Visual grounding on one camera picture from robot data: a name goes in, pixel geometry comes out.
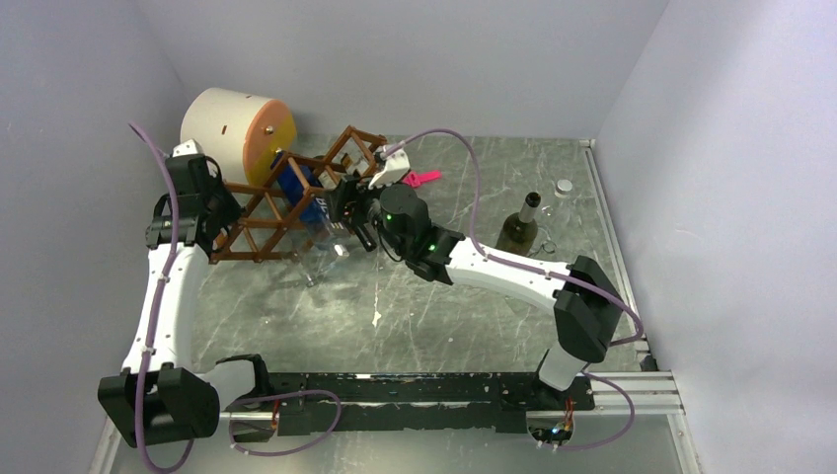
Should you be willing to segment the blue glass bottle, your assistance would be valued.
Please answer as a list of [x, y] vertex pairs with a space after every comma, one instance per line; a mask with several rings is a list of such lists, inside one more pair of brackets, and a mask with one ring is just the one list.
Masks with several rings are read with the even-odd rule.
[[305, 242], [315, 245], [309, 230], [318, 217], [314, 200], [326, 191], [315, 173], [315, 167], [305, 164], [303, 156], [279, 149], [275, 152], [271, 169], [276, 173], [271, 182], [278, 184], [288, 204], [279, 229], [268, 238], [271, 247], [274, 249], [285, 237], [290, 238], [288, 246], [294, 250], [298, 244]]

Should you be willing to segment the olive green wine bottle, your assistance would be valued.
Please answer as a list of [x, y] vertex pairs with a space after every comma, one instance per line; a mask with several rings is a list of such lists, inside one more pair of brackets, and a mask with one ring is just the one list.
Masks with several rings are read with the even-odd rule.
[[518, 212], [510, 214], [502, 224], [495, 248], [497, 250], [526, 256], [538, 234], [535, 213], [541, 203], [541, 196], [536, 192], [526, 195]]

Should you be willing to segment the dark green wine bottle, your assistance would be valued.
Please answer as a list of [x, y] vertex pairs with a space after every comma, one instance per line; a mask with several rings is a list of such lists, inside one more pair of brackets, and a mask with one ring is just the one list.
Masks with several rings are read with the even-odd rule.
[[369, 231], [363, 226], [346, 227], [341, 223], [333, 223], [327, 211], [327, 191], [333, 190], [340, 179], [332, 178], [328, 173], [321, 175], [320, 183], [326, 191], [323, 195], [315, 197], [315, 209], [318, 212], [317, 220], [309, 228], [315, 245], [317, 247], [328, 247], [338, 259], [349, 255], [348, 247], [352, 239], [356, 239], [361, 247], [370, 252], [376, 248]]

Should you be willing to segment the clear slim glass bottle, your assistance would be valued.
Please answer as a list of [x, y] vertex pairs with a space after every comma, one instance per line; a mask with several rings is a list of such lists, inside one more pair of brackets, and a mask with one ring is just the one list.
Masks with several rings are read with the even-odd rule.
[[335, 263], [335, 256], [328, 247], [321, 248], [307, 242], [295, 249], [295, 255], [307, 287], [319, 284]]

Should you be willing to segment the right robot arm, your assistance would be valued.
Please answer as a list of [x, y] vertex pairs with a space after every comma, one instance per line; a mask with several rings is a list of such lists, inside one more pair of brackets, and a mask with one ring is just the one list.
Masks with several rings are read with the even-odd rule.
[[541, 359], [535, 401], [555, 409], [574, 378], [602, 362], [613, 346], [624, 303], [600, 265], [584, 256], [547, 262], [474, 243], [434, 223], [426, 202], [406, 184], [370, 190], [355, 177], [325, 197], [330, 219], [348, 227], [367, 250], [384, 243], [416, 276], [491, 290], [538, 307], [555, 319], [557, 338]]

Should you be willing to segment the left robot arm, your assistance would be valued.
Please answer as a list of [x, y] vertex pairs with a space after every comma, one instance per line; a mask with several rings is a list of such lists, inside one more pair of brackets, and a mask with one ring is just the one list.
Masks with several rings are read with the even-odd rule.
[[140, 323], [119, 374], [101, 379], [98, 400], [125, 442], [148, 445], [212, 436], [234, 401], [257, 411], [273, 383], [260, 355], [233, 355], [193, 372], [191, 330], [214, 241], [238, 220], [241, 206], [214, 159], [201, 153], [164, 161], [179, 215], [162, 195], [146, 229], [149, 277]]

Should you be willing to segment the clear square liquor bottle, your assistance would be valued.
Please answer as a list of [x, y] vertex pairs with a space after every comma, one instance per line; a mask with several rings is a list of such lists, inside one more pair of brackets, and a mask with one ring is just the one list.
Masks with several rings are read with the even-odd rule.
[[362, 151], [345, 152], [340, 164], [344, 166], [346, 176], [354, 177], [371, 177], [376, 172], [375, 161], [369, 162], [367, 156]]

